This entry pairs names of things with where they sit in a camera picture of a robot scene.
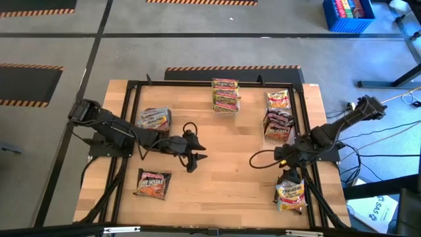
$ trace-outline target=grey floor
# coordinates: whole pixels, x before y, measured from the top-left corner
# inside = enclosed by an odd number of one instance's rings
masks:
[[[114,1],[105,32],[264,32],[324,33],[322,0],[260,0],[258,7],[167,5],[143,0]],[[65,16],[0,19],[1,32],[90,32],[98,29],[106,0],[79,0]],[[365,33],[398,34],[388,6],[373,4],[377,19]],[[93,39],[2,38],[0,62],[64,66],[46,109],[0,106],[0,140],[18,144],[25,154],[0,153],[0,229],[31,226],[62,136],[66,116],[80,85]],[[102,39],[85,98],[103,101],[109,80],[162,80],[169,66],[301,65],[306,83],[320,84],[325,110],[336,111],[362,95],[387,99],[404,90],[358,89],[358,80],[392,81],[416,65],[403,39]],[[421,98],[421,92],[414,93]],[[419,120],[421,110],[395,99],[381,121],[357,124],[341,138]],[[398,130],[348,142],[360,147]],[[362,154],[420,153],[421,126],[363,149]],[[82,136],[92,131],[77,129]],[[46,224],[69,224],[79,194],[88,148],[72,139]],[[350,151],[341,150],[344,157]],[[340,168],[356,165],[352,156]],[[414,174],[417,158],[367,157],[363,163],[383,179]],[[360,176],[377,181],[365,168]]]

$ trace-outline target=blue plastic bin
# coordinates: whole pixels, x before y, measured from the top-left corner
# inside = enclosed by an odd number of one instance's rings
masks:
[[[326,22],[331,32],[362,33],[374,21],[373,8],[370,0],[360,0],[365,12],[365,18],[340,18],[336,15],[335,0],[324,0],[323,9]]]

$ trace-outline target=wooden table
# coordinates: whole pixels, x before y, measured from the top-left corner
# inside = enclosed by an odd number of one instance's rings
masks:
[[[121,112],[126,84],[126,80],[111,80],[109,83],[103,107],[115,115]],[[326,123],[318,85],[303,86],[311,127]],[[308,228],[307,210],[302,215],[292,211],[280,213],[272,203],[276,178],[282,171],[277,166],[256,170],[248,164],[250,156],[256,151],[274,147],[262,136],[261,122],[266,108],[263,92],[279,90],[240,88],[242,99],[239,114],[235,118],[224,118],[215,117],[212,111],[210,88],[142,86],[138,114],[148,107],[169,106],[173,114],[171,135],[181,135],[182,126],[194,122],[199,129],[199,141],[207,148],[201,153],[209,157],[199,161],[197,170],[189,174],[179,160],[171,155],[150,152],[141,161],[135,149],[128,161],[117,223],[219,228]],[[88,168],[74,215],[75,221],[85,217],[101,197],[110,160],[109,157],[100,157]],[[255,159],[256,165],[272,162],[273,153],[262,153]],[[165,201],[132,194],[136,190],[139,168],[172,173]],[[336,166],[318,162],[318,168],[324,197],[341,220],[349,225]],[[312,200],[316,223],[320,225],[317,202],[314,197]],[[109,203],[106,220],[111,219],[113,197]]]

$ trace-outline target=table leg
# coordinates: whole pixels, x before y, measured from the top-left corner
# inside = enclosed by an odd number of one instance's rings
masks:
[[[412,79],[421,75],[421,65],[415,66],[409,72],[398,78],[394,82],[377,82],[377,81],[359,81],[359,88],[383,88],[383,89],[415,89],[421,86],[420,82],[410,82]]]

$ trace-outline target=snack bag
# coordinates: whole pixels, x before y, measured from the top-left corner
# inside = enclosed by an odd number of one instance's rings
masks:
[[[231,79],[217,79],[213,78],[212,86],[222,86],[227,88],[237,88],[238,87],[238,81],[237,80],[231,80]]]
[[[217,94],[217,93],[223,93],[223,94],[238,96],[238,87],[230,88],[230,87],[224,87],[224,86],[214,86],[213,87],[213,94]]]
[[[156,109],[151,109],[151,108],[146,109],[146,110],[144,110],[144,112],[140,113],[140,117],[142,119],[146,119],[147,117],[153,116],[153,115],[158,114],[158,113],[164,113],[165,115],[168,116],[168,107],[156,108]]]
[[[289,109],[291,104],[289,103],[288,90],[280,92],[266,93],[268,110],[279,110]]]
[[[263,119],[264,127],[267,127],[268,121],[275,122],[281,126],[291,127],[294,125],[293,116],[285,111],[267,111]]]
[[[170,179],[171,173],[159,173],[139,169],[137,190],[133,194],[164,200]]]
[[[155,129],[167,132],[170,130],[170,111],[168,107],[146,109],[140,113],[141,120],[138,126],[145,129]]]
[[[304,180],[300,184],[296,184],[289,180],[283,180],[276,185],[278,193],[278,211],[284,210],[298,210],[305,207],[307,204],[304,197]]]
[[[216,93],[214,94],[214,100],[219,102],[225,102],[230,104],[236,104],[241,99],[238,95],[230,95],[224,93]]]
[[[234,113],[234,112],[238,112],[239,109],[238,109],[237,105],[230,105],[230,104],[227,104],[227,103],[215,101],[214,105],[213,105],[213,111]]]
[[[268,126],[265,128],[264,135],[269,138],[274,138],[276,140],[286,142],[288,140],[290,132],[291,132],[290,127],[282,126],[282,125],[276,124],[275,122],[270,122]]]
[[[139,125],[141,125],[142,128],[157,129],[164,132],[170,130],[168,117],[165,115],[165,113],[149,116],[146,119],[139,121]]]

